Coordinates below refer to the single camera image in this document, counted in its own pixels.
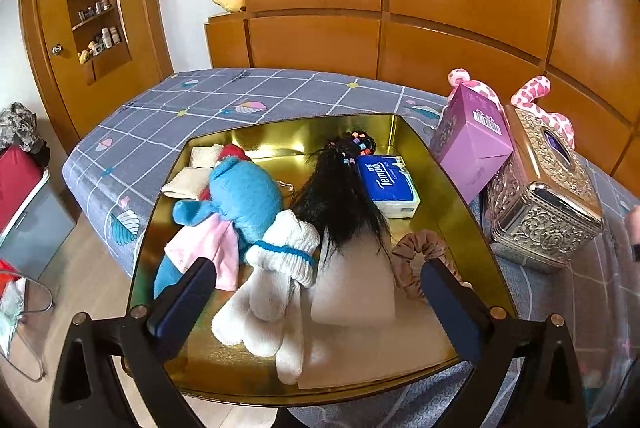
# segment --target door frame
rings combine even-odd
[[[160,3],[158,0],[142,0],[142,3],[145,8],[146,30],[154,44],[153,53],[156,67],[160,77],[166,78],[174,73],[174,68],[164,36]],[[38,1],[18,0],[18,12],[20,14],[22,39],[42,103],[62,147],[67,154],[70,154],[76,144],[79,143],[80,136],[66,110],[65,102],[62,99],[51,68],[49,49],[42,32]]]

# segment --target purple box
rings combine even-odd
[[[464,85],[445,110],[430,149],[467,204],[513,152],[501,112]]]

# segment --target gold box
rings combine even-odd
[[[513,154],[486,187],[485,224],[501,244],[492,248],[515,263],[557,270],[600,232],[600,201],[563,137],[530,112],[504,111]]]
[[[310,117],[250,125],[192,138],[168,174],[171,179],[188,165],[191,148],[215,143],[235,143],[270,175],[299,189],[313,164],[308,154],[320,149],[327,138],[346,130],[363,129],[376,139],[377,153],[401,155],[421,197],[413,218],[390,220],[394,239],[409,231],[432,229],[449,246],[465,281],[485,305],[499,305],[511,316],[517,312],[502,273],[474,217],[447,175],[433,159],[420,136],[400,116],[393,114]],[[148,305],[164,254],[164,246],[180,226],[172,220],[175,200],[160,195],[146,228],[129,292],[129,309]],[[241,267],[244,281],[250,270]],[[276,375],[274,358],[258,358],[244,345],[225,347],[211,334],[211,318],[232,295],[216,291],[203,310],[177,358],[164,365],[181,392],[194,397],[255,406],[308,406],[352,400],[385,392],[427,378],[456,364],[453,349],[438,364],[403,376],[371,382],[301,390],[282,384]]]

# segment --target pink dress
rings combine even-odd
[[[184,226],[164,246],[164,253],[182,274],[199,257],[208,258],[216,266],[216,289],[238,290],[238,235],[233,223],[218,213],[193,227]]]

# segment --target bottle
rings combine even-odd
[[[116,27],[109,27],[109,31],[111,33],[111,42],[113,45],[116,43],[120,43],[120,35],[118,34],[118,29]]]
[[[104,43],[105,47],[111,48],[111,36],[109,35],[109,29],[107,27],[102,29],[102,43]]]

